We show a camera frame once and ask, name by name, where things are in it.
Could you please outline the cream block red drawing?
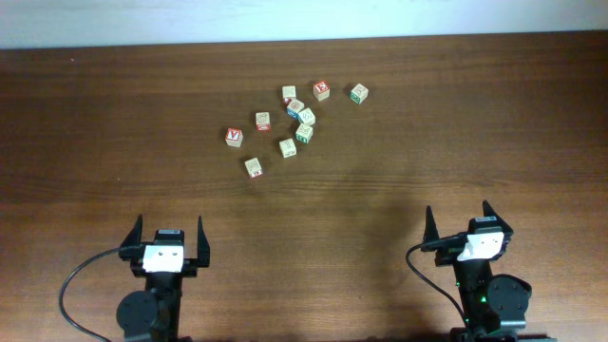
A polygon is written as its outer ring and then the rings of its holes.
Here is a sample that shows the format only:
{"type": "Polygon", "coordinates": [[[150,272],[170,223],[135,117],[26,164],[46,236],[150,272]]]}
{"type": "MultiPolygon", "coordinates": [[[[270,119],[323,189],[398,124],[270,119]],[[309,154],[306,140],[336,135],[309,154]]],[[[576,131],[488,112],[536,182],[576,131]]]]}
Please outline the cream block red drawing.
{"type": "Polygon", "coordinates": [[[312,126],[316,122],[316,117],[310,108],[305,108],[298,113],[298,120],[302,124],[312,126]]]}

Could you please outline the plain cream yellow block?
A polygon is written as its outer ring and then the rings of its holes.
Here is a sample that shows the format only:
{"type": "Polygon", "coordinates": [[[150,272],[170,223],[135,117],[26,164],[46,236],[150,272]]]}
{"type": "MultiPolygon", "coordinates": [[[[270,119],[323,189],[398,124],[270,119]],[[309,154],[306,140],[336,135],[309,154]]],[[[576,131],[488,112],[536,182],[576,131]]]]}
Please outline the plain cream yellow block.
{"type": "Polygon", "coordinates": [[[279,149],[284,158],[290,158],[296,155],[297,150],[293,139],[287,139],[279,142],[279,149]]]}

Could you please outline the green edged letter block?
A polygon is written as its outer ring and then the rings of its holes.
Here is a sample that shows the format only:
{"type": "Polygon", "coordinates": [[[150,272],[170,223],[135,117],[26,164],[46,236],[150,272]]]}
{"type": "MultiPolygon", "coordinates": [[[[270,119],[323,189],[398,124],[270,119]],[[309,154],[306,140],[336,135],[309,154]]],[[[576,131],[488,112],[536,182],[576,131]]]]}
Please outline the green edged letter block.
{"type": "Polygon", "coordinates": [[[295,137],[302,143],[309,143],[314,134],[314,128],[302,123],[295,132],[295,137]]]}

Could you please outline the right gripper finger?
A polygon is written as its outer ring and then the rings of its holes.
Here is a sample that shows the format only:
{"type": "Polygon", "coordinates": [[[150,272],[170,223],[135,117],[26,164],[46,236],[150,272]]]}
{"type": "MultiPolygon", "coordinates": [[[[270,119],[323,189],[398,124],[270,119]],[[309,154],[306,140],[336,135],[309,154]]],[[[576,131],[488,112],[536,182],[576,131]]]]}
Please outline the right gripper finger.
{"type": "Polygon", "coordinates": [[[421,250],[422,251],[433,251],[436,243],[439,241],[439,233],[435,218],[431,206],[428,205],[426,208],[426,220],[425,220],[425,231],[423,234],[421,250]]]}
{"type": "Polygon", "coordinates": [[[492,206],[486,199],[483,200],[482,206],[485,217],[495,217],[497,224],[502,228],[502,231],[505,234],[513,233],[513,229],[496,213],[496,211],[492,208],[492,206]]]}

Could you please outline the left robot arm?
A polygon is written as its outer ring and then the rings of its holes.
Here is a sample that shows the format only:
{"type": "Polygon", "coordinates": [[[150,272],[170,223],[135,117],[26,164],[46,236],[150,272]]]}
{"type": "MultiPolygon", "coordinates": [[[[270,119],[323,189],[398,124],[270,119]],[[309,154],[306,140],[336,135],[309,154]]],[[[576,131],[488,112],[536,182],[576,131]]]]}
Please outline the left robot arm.
{"type": "Polygon", "coordinates": [[[197,224],[197,255],[185,255],[185,233],[160,229],[154,239],[142,241],[143,218],[120,245],[119,258],[129,263],[135,277],[145,280],[144,289],[126,295],[116,312],[117,323],[126,341],[192,342],[179,333],[182,282],[198,276],[200,268],[210,266],[211,251],[203,230],[202,218],[197,224]]]}

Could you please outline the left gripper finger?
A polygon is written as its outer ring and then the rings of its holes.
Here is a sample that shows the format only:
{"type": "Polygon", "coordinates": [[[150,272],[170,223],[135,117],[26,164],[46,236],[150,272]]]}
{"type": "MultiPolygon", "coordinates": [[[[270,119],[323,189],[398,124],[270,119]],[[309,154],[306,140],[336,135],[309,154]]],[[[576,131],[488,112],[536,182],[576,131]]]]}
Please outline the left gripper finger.
{"type": "Polygon", "coordinates": [[[138,215],[136,222],[120,245],[120,259],[137,259],[142,249],[143,216],[138,215]]]}
{"type": "Polygon", "coordinates": [[[210,266],[210,245],[203,229],[202,217],[198,218],[197,229],[197,266],[210,266]]]}

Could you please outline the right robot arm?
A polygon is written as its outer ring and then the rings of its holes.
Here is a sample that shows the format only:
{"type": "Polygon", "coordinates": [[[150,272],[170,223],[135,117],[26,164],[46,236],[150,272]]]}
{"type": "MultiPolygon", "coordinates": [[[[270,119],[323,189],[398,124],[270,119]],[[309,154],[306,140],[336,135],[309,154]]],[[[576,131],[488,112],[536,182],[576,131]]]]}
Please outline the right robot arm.
{"type": "Polygon", "coordinates": [[[435,265],[453,268],[461,302],[455,307],[464,326],[450,331],[452,341],[549,341],[542,334],[522,334],[532,287],[513,275],[495,275],[491,263],[502,257],[513,229],[487,201],[483,214],[472,218],[464,232],[441,237],[426,209],[422,243],[416,248],[435,255],[435,265]]]}

